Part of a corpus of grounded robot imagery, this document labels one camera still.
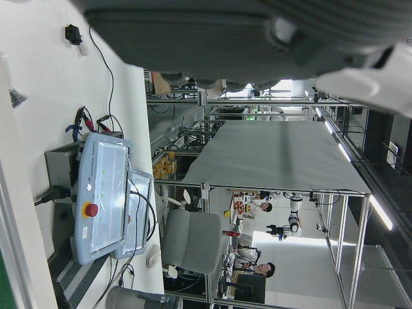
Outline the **left robot hand grey white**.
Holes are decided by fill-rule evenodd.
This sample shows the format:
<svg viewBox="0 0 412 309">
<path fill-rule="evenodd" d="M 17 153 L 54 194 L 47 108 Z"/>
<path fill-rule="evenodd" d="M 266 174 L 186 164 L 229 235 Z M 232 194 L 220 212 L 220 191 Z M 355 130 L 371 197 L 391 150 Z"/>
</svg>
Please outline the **left robot hand grey white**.
<svg viewBox="0 0 412 309">
<path fill-rule="evenodd" d="M 283 79 L 411 116 L 410 1 L 74 1 L 126 63 L 232 91 Z"/>
</svg>

